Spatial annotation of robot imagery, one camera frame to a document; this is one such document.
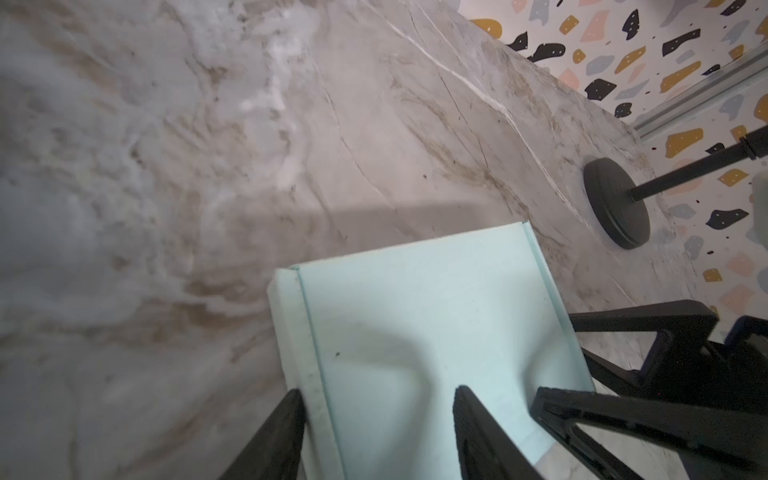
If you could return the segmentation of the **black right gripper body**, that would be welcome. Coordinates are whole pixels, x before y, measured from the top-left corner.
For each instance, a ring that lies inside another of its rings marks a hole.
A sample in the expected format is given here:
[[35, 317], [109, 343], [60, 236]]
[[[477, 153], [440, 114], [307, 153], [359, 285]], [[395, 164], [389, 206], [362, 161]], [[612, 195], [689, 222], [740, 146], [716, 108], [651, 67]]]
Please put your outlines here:
[[708, 315], [655, 316], [656, 338], [638, 373], [651, 400], [767, 414], [767, 321], [740, 317], [722, 342]]

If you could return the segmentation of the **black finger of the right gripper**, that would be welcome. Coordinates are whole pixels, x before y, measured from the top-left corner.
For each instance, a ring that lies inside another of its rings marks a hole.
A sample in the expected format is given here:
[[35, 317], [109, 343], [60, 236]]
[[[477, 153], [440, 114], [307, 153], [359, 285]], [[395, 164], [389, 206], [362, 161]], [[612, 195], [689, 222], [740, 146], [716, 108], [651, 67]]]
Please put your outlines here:
[[763, 415], [633, 397], [541, 387], [530, 414], [600, 479], [638, 479], [581, 424], [690, 455], [745, 479], [767, 477]]
[[708, 337], [717, 315], [701, 302], [680, 300], [602, 312], [572, 313], [575, 331], [645, 332], [655, 335], [642, 366], [626, 370], [587, 350], [592, 377], [620, 396], [691, 399], [708, 375]]

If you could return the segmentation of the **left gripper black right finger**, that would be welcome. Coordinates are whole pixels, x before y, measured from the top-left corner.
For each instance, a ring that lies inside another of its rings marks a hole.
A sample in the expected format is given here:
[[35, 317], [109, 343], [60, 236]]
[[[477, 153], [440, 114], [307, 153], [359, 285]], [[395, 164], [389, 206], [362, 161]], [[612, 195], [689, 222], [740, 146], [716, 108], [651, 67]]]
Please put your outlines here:
[[453, 419], [462, 479], [542, 479], [465, 385], [455, 391]]

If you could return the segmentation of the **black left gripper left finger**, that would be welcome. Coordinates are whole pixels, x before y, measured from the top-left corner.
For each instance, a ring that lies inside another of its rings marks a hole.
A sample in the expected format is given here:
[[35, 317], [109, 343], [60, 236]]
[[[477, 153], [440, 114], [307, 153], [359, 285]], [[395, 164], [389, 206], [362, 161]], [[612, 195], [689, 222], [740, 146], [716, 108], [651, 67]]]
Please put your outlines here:
[[297, 479], [306, 423], [301, 392], [291, 389], [219, 479]]

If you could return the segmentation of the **mint paper box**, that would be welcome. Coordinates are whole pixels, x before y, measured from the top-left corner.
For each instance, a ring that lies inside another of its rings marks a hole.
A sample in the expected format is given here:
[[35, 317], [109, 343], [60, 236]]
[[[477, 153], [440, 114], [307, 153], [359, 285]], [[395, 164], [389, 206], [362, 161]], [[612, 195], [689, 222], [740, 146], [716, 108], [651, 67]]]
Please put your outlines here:
[[278, 269], [267, 293], [310, 479], [459, 478], [463, 385], [536, 463], [536, 391], [594, 388], [527, 222]]

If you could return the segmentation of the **black microphone stand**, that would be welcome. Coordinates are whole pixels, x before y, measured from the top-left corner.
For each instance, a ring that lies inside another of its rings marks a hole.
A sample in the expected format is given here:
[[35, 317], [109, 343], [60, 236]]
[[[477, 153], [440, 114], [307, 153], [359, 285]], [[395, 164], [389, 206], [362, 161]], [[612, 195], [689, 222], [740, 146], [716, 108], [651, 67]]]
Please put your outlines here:
[[600, 225], [625, 250], [645, 244], [651, 233], [644, 200], [739, 161], [767, 155], [767, 128], [747, 133], [730, 147], [637, 185], [618, 163], [609, 158], [589, 162], [583, 170], [584, 188]]

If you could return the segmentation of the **aluminium right corner post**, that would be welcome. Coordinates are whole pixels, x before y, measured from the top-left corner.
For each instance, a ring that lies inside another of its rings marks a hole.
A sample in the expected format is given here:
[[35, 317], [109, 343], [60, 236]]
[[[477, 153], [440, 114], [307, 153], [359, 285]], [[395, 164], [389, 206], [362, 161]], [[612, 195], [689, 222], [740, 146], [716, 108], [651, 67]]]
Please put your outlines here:
[[763, 42], [705, 80], [639, 116], [630, 126], [642, 141], [650, 141], [766, 78], [767, 43]]

